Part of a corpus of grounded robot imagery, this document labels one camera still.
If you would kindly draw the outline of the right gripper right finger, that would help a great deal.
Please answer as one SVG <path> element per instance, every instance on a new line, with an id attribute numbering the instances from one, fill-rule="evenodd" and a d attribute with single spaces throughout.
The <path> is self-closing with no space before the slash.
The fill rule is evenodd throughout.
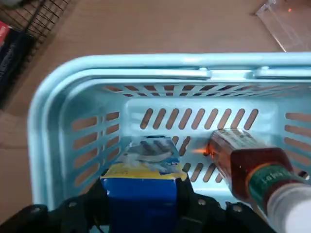
<path id="1" fill-rule="evenodd" d="M 176 233 L 266 233 L 267 223 L 242 202 L 226 202 L 194 192 L 190 179 L 176 179 Z"/>

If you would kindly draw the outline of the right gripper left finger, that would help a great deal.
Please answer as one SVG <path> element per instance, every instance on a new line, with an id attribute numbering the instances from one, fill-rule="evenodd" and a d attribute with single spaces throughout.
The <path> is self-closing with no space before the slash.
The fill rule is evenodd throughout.
<path id="1" fill-rule="evenodd" d="M 49 210 L 46 205 L 28 205 L 0 225 L 2 233 L 88 233 L 109 225 L 108 196 L 98 179 L 85 193 Z"/>

